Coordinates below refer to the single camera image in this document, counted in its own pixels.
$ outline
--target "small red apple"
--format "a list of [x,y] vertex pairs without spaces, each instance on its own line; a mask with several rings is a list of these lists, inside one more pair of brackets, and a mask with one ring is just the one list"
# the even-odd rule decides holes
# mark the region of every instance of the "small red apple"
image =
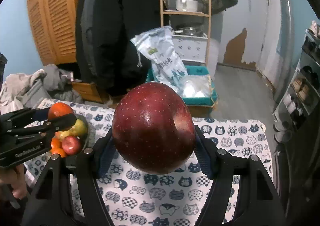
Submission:
[[112,134],[121,156],[150,174],[180,167],[196,142],[187,106],[161,83],[139,85],[122,98],[113,116]]
[[76,155],[81,149],[80,139],[76,136],[67,136],[61,142],[62,149],[67,155]]

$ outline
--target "clear plastic bag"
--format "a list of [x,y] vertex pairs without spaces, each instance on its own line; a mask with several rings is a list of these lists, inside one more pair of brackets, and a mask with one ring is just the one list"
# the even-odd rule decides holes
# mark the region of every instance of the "clear plastic bag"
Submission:
[[151,60],[155,81],[167,84],[177,92],[180,79],[188,73],[174,50],[172,28],[165,26],[143,32],[132,38],[131,42],[137,47],[139,57],[141,53]]
[[189,75],[180,79],[178,94],[183,98],[212,96],[210,75]]

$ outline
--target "white storage box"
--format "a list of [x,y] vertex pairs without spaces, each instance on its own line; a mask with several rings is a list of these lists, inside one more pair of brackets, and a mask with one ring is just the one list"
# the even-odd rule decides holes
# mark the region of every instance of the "white storage box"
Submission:
[[183,61],[205,63],[208,42],[208,37],[205,33],[203,37],[172,35],[172,41],[175,51]]

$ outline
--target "teal plastic basket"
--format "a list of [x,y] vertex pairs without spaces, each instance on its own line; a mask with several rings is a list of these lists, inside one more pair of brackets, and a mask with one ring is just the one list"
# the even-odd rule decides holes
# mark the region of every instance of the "teal plastic basket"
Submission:
[[[193,66],[186,65],[186,69],[189,75],[208,75],[209,71],[205,66]],[[146,82],[154,81],[152,70],[150,69],[147,75]],[[218,94],[215,90],[214,83],[211,82],[211,86],[213,88],[211,97],[203,97],[203,98],[182,98],[185,104],[189,106],[212,106],[218,100]]]

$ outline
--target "metal bolt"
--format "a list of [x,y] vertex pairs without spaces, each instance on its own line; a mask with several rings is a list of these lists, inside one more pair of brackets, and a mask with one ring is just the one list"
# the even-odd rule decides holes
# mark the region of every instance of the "metal bolt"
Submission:
[[90,154],[90,153],[92,153],[92,151],[93,151],[92,148],[86,148],[86,149],[84,150],[84,153],[85,153],[85,154]]
[[53,155],[51,156],[51,159],[52,159],[52,160],[56,160],[58,157],[59,157],[59,154],[53,154]]
[[224,149],[218,149],[218,154],[225,155],[226,151]]
[[253,161],[258,161],[258,160],[259,160],[259,157],[256,156],[256,155],[252,155],[252,156],[251,156],[251,159],[252,159]]

